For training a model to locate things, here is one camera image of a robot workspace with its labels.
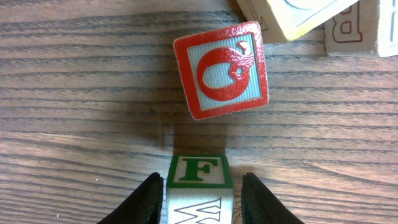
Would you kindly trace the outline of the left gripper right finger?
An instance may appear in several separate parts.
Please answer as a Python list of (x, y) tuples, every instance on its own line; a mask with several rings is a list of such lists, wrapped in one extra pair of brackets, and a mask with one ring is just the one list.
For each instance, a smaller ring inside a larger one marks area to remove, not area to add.
[(252, 172), (243, 175), (243, 224), (304, 224)]

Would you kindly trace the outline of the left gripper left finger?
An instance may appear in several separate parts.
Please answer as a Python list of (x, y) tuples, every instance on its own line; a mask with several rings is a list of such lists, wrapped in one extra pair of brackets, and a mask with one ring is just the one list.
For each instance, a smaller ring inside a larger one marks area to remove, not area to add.
[(98, 224), (159, 224), (164, 179), (154, 172)]

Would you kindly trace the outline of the white natural wood block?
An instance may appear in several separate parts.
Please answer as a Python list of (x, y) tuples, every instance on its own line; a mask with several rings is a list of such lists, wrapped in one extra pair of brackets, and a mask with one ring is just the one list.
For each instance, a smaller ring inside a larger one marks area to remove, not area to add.
[(166, 183), (168, 224), (231, 224), (234, 184), (222, 154), (175, 154)]

